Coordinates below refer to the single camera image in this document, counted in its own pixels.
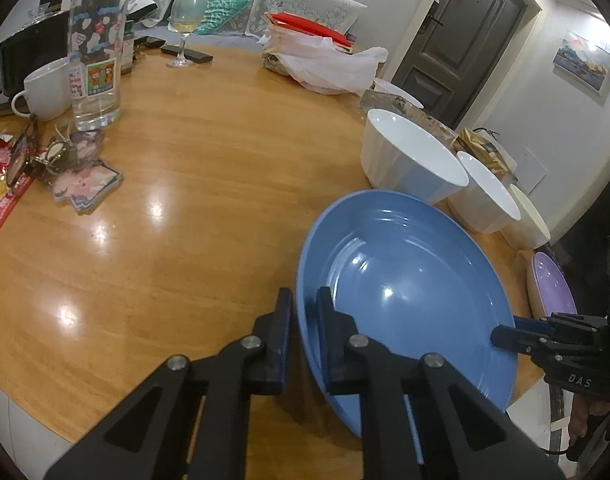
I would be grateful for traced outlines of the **person right hand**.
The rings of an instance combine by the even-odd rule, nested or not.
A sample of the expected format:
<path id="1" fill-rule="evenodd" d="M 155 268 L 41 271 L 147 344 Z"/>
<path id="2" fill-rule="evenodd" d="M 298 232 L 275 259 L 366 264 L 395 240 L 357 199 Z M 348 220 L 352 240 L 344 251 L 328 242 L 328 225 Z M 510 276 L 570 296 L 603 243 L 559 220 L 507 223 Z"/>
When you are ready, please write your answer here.
<path id="1" fill-rule="evenodd" d="M 594 398 L 586 398 L 575 393 L 572 400 L 571 415 L 568 426 L 569 445 L 575 444 L 578 438 L 584 438 L 590 416 L 604 416 L 610 412 L 610 403 Z"/>

